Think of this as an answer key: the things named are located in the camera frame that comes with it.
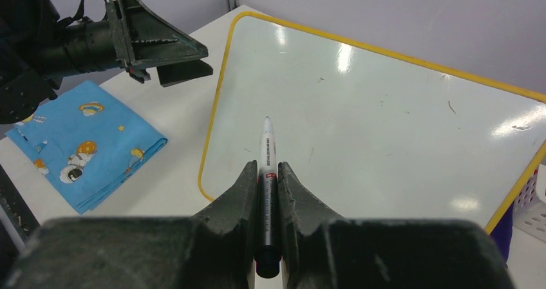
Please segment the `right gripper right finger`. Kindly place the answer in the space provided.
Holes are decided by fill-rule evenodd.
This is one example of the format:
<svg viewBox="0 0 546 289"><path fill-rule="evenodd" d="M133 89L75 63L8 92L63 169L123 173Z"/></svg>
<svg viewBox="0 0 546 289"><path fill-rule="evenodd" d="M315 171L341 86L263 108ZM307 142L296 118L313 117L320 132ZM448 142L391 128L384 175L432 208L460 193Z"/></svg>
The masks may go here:
<svg viewBox="0 0 546 289"><path fill-rule="evenodd" d="M348 219L279 171L285 288L512 288L505 261L460 219Z"/></svg>

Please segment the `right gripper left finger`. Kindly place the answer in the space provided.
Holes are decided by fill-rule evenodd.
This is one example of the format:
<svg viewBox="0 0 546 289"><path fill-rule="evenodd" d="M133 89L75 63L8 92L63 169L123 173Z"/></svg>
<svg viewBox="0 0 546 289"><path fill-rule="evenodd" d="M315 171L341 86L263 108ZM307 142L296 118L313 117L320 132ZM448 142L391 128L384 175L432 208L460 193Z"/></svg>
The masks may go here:
<svg viewBox="0 0 546 289"><path fill-rule="evenodd" d="M256 162L191 217L59 218L27 242L5 288L253 288Z"/></svg>

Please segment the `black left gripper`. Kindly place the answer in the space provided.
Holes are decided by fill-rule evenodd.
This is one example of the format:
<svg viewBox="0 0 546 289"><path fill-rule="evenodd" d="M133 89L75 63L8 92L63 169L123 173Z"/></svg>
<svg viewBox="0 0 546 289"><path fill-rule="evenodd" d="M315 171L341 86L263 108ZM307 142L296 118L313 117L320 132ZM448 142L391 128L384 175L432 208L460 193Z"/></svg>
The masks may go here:
<svg viewBox="0 0 546 289"><path fill-rule="evenodd" d="M162 87L213 74L203 59L207 47L181 32L141 0L108 0L106 15L120 68L137 82L150 79L145 68L157 67Z"/></svg>

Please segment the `blue capped marker pen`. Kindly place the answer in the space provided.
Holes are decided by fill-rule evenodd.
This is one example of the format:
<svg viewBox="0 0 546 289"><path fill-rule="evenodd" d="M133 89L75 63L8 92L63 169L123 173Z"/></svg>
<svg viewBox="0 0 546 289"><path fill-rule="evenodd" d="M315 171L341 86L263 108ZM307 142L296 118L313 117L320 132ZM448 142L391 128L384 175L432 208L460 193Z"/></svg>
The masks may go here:
<svg viewBox="0 0 546 289"><path fill-rule="evenodd" d="M258 226L254 252L256 273L271 279L279 274L281 238L278 203L278 163L274 126L265 117L258 158Z"/></svg>

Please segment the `yellow framed whiteboard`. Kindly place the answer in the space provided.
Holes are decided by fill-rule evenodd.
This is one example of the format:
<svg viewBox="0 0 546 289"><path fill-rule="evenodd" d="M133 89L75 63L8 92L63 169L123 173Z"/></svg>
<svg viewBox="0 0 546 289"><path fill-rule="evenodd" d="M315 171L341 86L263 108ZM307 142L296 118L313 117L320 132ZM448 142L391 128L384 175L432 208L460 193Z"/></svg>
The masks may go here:
<svg viewBox="0 0 546 289"><path fill-rule="evenodd" d="M259 153L347 218L458 218L492 230L545 157L545 96L255 12L228 32L198 188Z"/></svg>

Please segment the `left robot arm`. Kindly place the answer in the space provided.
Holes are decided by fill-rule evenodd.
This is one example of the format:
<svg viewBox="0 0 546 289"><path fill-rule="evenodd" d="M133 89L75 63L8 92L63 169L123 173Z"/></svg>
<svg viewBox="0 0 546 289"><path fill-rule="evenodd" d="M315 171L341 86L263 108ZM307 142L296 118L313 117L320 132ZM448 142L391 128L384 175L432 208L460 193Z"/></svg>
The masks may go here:
<svg viewBox="0 0 546 289"><path fill-rule="evenodd" d="M139 83L158 73L169 87L209 76L207 47L141 0L103 0L93 21L80 4L61 18L50 0L1 0L1 123L14 124L57 97L65 77L125 70Z"/></svg>

